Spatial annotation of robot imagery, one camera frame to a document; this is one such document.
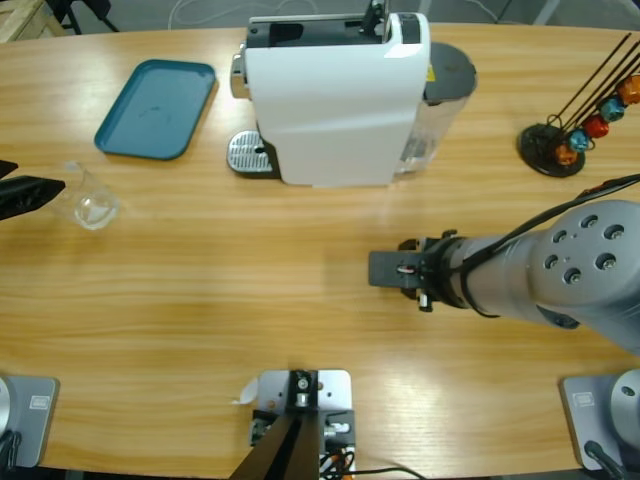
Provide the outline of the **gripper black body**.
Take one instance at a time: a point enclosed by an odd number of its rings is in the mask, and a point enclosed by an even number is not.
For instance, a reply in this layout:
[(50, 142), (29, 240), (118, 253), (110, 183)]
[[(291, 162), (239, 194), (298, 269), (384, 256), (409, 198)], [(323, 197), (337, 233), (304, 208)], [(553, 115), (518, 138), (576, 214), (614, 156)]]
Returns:
[(372, 251), (368, 257), (369, 285), (397, 289), (415, 301), (420, 311), (433, 310), (426, 273), (422, 239), (408, 239), (395, 251)]

